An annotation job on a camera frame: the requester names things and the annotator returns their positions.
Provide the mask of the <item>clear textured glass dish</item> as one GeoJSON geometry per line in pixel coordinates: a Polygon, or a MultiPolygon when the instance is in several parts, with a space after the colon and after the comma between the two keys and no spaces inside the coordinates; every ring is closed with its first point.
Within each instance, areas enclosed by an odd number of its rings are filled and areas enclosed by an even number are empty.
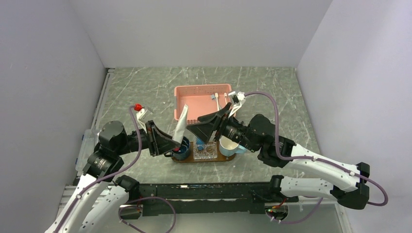
{"type": "Polygon", "coordinates": [[[195,144],[193,148],[193,159],[195,161],[200,160],[213,160],[217,159],[217,144],[216,142],[209,142],[207,144],[198,145],[195,144]]]}

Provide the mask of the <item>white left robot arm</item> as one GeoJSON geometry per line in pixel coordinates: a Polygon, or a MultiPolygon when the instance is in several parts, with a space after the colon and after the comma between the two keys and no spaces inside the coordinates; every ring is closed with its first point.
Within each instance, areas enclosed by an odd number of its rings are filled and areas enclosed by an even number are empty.
{"type": "Polygon", "coordinates": [[[152,155],[161,155],[181,145],[152,121],[146,127],[127,134],[120,121],[103,126],[75,191],[46,230],[48,233],[97,233],[121,205],[139,199],[137,180],[127,175],[113,179],[125,169],[122,155],[141,154],[144,149],[149,149],[152,155]]]}

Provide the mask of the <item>blue toothpaste tube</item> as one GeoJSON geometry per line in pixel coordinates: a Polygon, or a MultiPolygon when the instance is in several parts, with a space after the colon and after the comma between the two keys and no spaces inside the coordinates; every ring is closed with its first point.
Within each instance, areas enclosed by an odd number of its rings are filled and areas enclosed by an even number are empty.
{"type": "Polygon", "coordinates": [[[198,137],[196,138],[196,148],[199,151],[202,151],[205,149],[205,143],[198,137]]]}

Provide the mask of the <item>silver toothpaste tube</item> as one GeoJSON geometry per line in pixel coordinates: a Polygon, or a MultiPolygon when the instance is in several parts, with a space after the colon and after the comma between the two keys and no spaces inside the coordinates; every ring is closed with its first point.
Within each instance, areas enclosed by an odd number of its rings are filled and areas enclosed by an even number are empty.
{"type": "Polygon", "coordinates": [[[172,140],[178,143],[178,145],[173,149],[173,151],[178,151],[182,145],[187,126],[188,110],[189,107],[185,104],[179,117],[179,120],[177,122],[176,128],[174,130],[174,135],[172,137],[172,140]]]}

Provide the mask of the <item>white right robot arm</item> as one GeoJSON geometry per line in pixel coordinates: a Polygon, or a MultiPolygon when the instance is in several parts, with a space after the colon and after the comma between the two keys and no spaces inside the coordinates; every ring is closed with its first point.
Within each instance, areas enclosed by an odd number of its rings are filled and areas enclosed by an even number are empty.
{"type": "Polygon", "coordinates": [[[198,117],[198,123],[187,130],[203,143],[214,139],[224,156],[258,152],[257,158],[271,167],[290,168],[311,173],[315,178],[291,178],[274,175],[268,187],[268,196],[280,201],[295,196],[322,197],[338,204],[362,210],[369,201],[366,180],[370,167],[366,163],[350,165],[325,158],[294,141],[275,135],[275,125],[262,114],[256,114],[244,125],[230,116],[230,104],[223,109],[198,117]]]}

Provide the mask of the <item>oval wooden tray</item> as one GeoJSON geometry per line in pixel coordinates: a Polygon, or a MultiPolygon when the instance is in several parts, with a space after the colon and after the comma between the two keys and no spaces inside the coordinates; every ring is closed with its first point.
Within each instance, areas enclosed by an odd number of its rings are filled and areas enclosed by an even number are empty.
{"type": "Polygon", "coordinates": [[[194,148],[195,143],[191,142],[190,143],[190,155],[187,159],[185,159],[183,161],[178,161],[178,160],[172,158],[172,160],[176,163],[209,163],[209,162],[226,162],[226,161],[231,161],[235,158],[236,155],[232,155],[230,157],[226,157],[226,156],[222,155],[219,151],[219,143],[216,142],[216,144],[217,144],[217,152],[218,152],[217,159],[195,161],[193,159],[193,148],[194,148]]]}

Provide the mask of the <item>white and light-blue mug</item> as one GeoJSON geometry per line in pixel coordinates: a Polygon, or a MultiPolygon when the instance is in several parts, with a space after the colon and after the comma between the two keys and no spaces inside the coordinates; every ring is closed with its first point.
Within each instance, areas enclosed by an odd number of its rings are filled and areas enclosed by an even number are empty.
{"type": "Polygon", "coordinates": [[[246,148],[239,143],[233,142],[227,137],[222,136],[219,139],[219,151],[222,155],[230,157],[235,154],[243,154],[246,152],[246,148]]]}

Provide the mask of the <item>dark navy mug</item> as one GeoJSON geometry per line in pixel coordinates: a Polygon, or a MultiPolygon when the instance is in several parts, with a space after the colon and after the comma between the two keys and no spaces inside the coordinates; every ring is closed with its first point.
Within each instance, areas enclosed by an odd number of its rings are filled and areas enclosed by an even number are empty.
{"type": "Polygon", "coordinates": [[[165,157],[171,157],[178,161],[187,159],[190,155],[190,141],[187,137],[183,137],[179,148],[175,148],[164,154],[165,157]]]}

